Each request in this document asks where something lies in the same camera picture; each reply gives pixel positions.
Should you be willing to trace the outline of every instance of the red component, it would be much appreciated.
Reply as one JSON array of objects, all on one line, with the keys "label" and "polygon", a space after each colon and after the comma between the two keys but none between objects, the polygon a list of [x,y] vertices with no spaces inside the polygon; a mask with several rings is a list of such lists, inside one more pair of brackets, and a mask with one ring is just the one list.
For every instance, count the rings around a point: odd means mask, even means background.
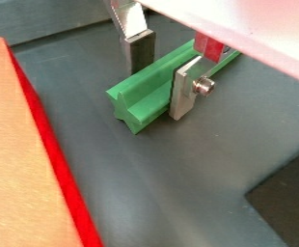
[{"label": "red component", "polygon": [[224,48],[224,44],[207,35],[196,32],[195,38],[195,50],[204,54],[204,57],[208,58],[212,62],[217,63],[220,54]]},{"label": "red component", "polygon": [[89,215],[77,184],[70,174],[68,164],[56,140],[56,136],[50,127],[49,120],[40,102],[40,98],[30,86],[30,83],[18,66],[18,62],[10,52],[12,62],[18,75],[18,82],[22,88],[24,96],[36,122],[42,143],[50,158],[56,179],[61,189],[65,203],[69,208],[73,223],[82,241],[84,247],[101,247],[101,240],[93,226],[92,217]]}]

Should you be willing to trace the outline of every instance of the white panel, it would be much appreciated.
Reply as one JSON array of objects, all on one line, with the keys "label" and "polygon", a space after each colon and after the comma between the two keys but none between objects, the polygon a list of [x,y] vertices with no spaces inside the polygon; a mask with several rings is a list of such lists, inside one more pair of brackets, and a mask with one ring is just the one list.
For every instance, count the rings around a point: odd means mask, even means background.
[{"label": "white panel", "polygon": [[299,79],[299,0],[136,0]]}]

